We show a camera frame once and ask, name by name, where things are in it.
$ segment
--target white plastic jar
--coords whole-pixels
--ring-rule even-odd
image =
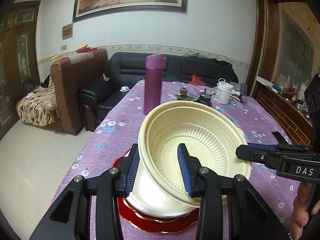
[[[231,96],[232,85],[227,83],[223,78],[220,78],[218,81],[215,99],[218,103],[227,105]]]

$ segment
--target purple thermos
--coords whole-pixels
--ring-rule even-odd
[[[144,87],[144,114],[160,104],[162,77],[165,69],[165,54],[146,57],[146,83]]]

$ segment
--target wooden cabinet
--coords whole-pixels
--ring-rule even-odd
[[[309,145],[313,143],[314,133],[312,125],[281,95],[257,82],[253,98],[278,121],[293,144]]]
[[[36,60],[39,3],[15,3],[0,19],[0,139],[18,120],[17,102],[40,85]]]

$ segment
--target brown sofa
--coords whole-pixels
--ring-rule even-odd
[[[48,128],[76,135],[84,126],[77,94],[80,88],[102,75],[107,64],[105,49],[76,53],[54,62],[50,75],[55,86],[60,119]]]

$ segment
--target finger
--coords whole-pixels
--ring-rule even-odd
[[[302,236],[303,228],[296,223],[292,223],[289,232],[293,240],[298,240]]]
[[[293,222],[297,222],[301,227],[304,227],[309,220],[306,204],[302,203],[299,197],[296,197],[293,201],[292,220]]]
[[[319,200],[319,202],[315,205],[315,207],[312,209],[311,215],[313,215],[313,216],[316,215],[316,214],[318,213],[319,209],[320,209],[320,200]]]
[[[302,203],[305,203],[309,197],[309,192],[307,186],[304,182],[300,182],[297,190],[297,195],[299,196]]]

